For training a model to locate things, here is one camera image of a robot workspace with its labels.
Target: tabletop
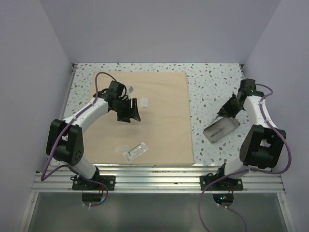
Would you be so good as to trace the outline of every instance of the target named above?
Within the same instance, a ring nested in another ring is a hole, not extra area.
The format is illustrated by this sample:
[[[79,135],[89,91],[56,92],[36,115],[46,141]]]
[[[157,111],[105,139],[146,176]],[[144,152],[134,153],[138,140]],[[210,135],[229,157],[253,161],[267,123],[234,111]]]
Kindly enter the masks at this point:
[[[218,110],[237,93],[243,78],[235,63],[79,63],[70,88],[64,118],[87,104],[88,94],[97,71],[114,72],[184,72],[188,79],[194,165],[220,166],[239,156],[239,148],[250,124],[245,111],[237,115],[240,126],[211,144],[203,130]]]

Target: beige mat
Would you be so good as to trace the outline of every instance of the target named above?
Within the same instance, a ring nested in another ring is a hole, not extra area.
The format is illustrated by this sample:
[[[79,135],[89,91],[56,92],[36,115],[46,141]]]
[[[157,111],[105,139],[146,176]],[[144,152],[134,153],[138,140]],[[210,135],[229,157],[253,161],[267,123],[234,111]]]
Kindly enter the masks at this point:
[[[84,133],[84,155],[92,163],[128,164],[118,147],[133,149],[144,142],[149,150],[130,164],[192,164],[192,138],[186,74],[182,72],[110,72],[117,81],[133,86],[141,122],[118,122],[110,111]],[[98,88],[108,88],[111,78],[101,74]],[[95,93],[94,78],[89,100]],[[140,98],[148,107],[140,108]]]

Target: black mounting plate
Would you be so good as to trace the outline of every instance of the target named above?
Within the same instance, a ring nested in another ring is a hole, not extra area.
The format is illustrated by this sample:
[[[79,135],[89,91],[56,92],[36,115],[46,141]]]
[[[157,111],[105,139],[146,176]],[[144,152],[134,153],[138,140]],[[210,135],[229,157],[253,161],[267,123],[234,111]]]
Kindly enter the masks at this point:
[[[199,177],[199,183],[201,185],[201,190],[203,190],[208,184],[211,182],[217,180],[218,177],[213,174],[209,175],[202,175]],[[226,178],[224,180],[221,180],[215,184],[213,184],[210,188],[208,188],[206,191],[229,191],[231,190],[232,186],[234,186],[234,191],[242,191],[243,185],[242,180],[238,179],[230,179]]]
[[[77,176],[72,176],[70,178],[73,181],[72,190],[99,190],[100,185],[88,182]],[[103,183],[108,191],[113,191],[116,183],[116,176],[114,175],[100,175],[96,181]]]

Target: cable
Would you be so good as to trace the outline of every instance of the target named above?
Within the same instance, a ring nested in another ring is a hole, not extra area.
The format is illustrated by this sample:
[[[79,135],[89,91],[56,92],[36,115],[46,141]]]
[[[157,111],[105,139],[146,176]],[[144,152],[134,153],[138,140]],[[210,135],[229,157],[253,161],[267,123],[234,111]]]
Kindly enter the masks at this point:
[[[263,85],[263,84],[256,84],[256,85],[257,85],[257,86],[263,86],[263,87],[267,88],[267,89],[270,91],[270,93],[268,93],[267,95],[265,95],[265,96],[263,96],[263,97],[261,98],[261,100],[260,100],[260,102],[259,102],[259,103],[260,103],[260,104],[259,104],[259,106],[260,106],[260,111],[261,111],[261,114],[262,114],[262,116],[263,116],[263,119],[265,120],[265,122],[267,123],[267,125],[268,125],[268,126],[278,135],[278,137],[283,141],[283,143],[284,143],[284,145],[285,145],[285,147],[286,147],[286,150],[287,150],[287,152],[288,152],[288,163],[287,163],[286,167],[285,167],[283,170],[281,170],[281,171],[273,172],[273,171],[262,170],[262,169],[259,169],[259,168],[248,168],[248,169],[245,169],[245,170],[242,170],[242,171],[239,171],[239,172],[234,172],[234,173],[231,173],[231,174],[222,176],[221,178],[219,178],[219,179],[217,179],[217,180],[211,182],[210,184],[208,184],[208,185],[203,189],[203,191],[202,191],[202,193],[201,193],[201,195],[200,195],[200,198],[199,198],[198,204],[197,204],[197,209],[198,209],[198,216],[199,216],[199,219],[200,219],[202,225],[203,225],[204,228],[205,228],[207,231],[209,231],[209,232],[210,232],[210,229],[207,227],[206,223],[204,222],[204,220],[203,220],[203,218],[202,218],[202,214],[201,214],[201,203],[202,203],[202,199],[203,199],[203,195],[204,195],[205,191],[206,191],[208,188],[210,188],[210,186],[212,186],[213,184],[215,184],[215,183],[217,183],[217,182],[219,182],[219,181],[221,181],[221,180],[224,180],[224,179],[226,179],[226,178],[228,178],[228,177],[230,177],[230,176],[232,176],[232,175],[243,174],[243,173],[247,173],[247,172],[249,172],[249,171],[257,171],[257,172],[262,172],[262,173],[266,173],[266,174],[282,174],[282,173],[286,172],[286,171],[290,168],[291,163],[292,163],[292,154],[291,154],[290,146],[289,146],[288,143],[286,142],[285,138],[279,133],[279,131],[278,131],[276,128],[274,128],[273,125],[271,125],[271,123],[268,121],[268,119],[267,119],[267,117],[266,117],[266,115],[265,115],[264,109],[263,109],[262,101],[264,101],[266,97],[272,95],[272,94],[273,94],[273,90],[272,90],[270,87],[268,87],[268,86],[266,86],[266,85]],[[244,218],[241,214],[239,214],[236,210],[234,210],[233,208],[227,207],[227,209],[228,209],[228,210],[231,210],[232,212],[234,212],[235,214],[237,214],[237,215],[241,218],[241,220],[243,221],[244,226],[245,226],[245,232],[247,232],[247,231],[248,231],[248,225],[247,225],[247,222],[246,222],[245,218]]]
[[[96,101],[97,101],[97,99],[98,99],[98,76],[99,76],[100,74],[108,75],[108,76],[111,77],[114,81],[117,82],[117,80],[116,80],[112,75],[108,74],[107,72],[98,72],[97,75],[96,75],[96,77],[95,77],[96,95],[95,95],[95,99],[94,99],[93,102],[92,102],[93,104],[95,104]],[[81,110],[79,113],[77,113],[77,114],[75,115],[75,119],[72,119],[72,120],[65,126],[65,128],[60,132],[60,134],[58,135],[58,137],[56,138],[56,141],[55,141],[55,143],[54,143],[54,145],[53,145],[53,147],[52,147],[52,150],[51,150],[51,152],[50,152],[50,154],[49,154],[49,157],[48,157],[47,162],[46,162],[46,164],[45,164],[44,170],[43,170],[43,172],[42,172],[41,181],[46,180],[46,179],[47,179],[48,177],[50,177],[54,172],[56,172],[57,170],[59,170],[59,169],[62,168],[62,167],[68,167],[68,168],[70,169],[70,166],[69,166],[69,165],[64,164],[64,165],[60,165],[59,167],[55,168],[55,169],[52,170],[49,174],[46,175],[48,166],[49,166],[49,164],[50,164],[50,162],[51,162],[51,160],[52,160],[52,158],[53,158],[53,155],[54,155],[54,153],[55,153],[55,150],[56,150],[56,148],[57,148],[57,145],[58,145],[60,139],[62,138],[63,134],[64,134],[64,133],[67,131],[67,129],[72,125],[72,123],[73,123],[81,114],[83,114],[86,110],[88,110],[91,106],[92,106],[92,104],[89,104],[87,107],[85,107],[85,108],[84,108],[83,110]],[[106,189],[106,197],[105,197],[105,199],[104,199],[103,201],[100,202],[100,204],[102,204],[102,203],[107,199],[107,196],[108,196],[107,187],[106,187],[103,183],[100,183],[100,182],[98,182],[98,181],[94,181],[94,180],[87,179],[86,177],[83,177],[83,176],[81,176],[81,175],[80,175],[80,177],[83,178],[83,179],[85,179],[85,180],[87,180],[87,181],[89,181],[89,182],[102,185],[102,186]]]

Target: gray wall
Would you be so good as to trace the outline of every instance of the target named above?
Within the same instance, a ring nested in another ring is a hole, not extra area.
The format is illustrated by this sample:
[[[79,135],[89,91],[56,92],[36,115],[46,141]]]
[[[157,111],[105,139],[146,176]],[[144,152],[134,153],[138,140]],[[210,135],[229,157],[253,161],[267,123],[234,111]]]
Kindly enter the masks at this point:
[[[0,231],[14,232],[70,79],[38,0],[0,1]]]
[[[41,0],[74,62],[244,63],[280,0]]]
[[[269,85],[267,108],[287,131],[292,166],[282,175],[299,231],[309,231],[309,1],[282,0],[245,65],[245,76]],[[286,165],[286,150],[277,166]]]

